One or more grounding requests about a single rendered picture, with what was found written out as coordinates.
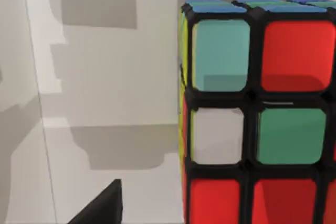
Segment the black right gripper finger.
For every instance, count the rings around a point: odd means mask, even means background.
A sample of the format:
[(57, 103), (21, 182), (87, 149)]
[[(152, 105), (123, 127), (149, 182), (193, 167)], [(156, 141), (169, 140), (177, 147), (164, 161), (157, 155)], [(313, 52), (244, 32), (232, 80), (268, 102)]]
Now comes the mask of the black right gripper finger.
[(121, 224), (122, 213), (121, 179), (115, 179), (67, 224)]

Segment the multicoloured puzzle cube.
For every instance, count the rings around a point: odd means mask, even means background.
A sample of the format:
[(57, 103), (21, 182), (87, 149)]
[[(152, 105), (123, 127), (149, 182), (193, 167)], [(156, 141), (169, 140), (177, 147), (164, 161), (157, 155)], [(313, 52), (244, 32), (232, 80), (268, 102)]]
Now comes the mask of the multicoloured puzzle cube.
[(183, 224), (336, 224), (336, 1), (179, 11)]

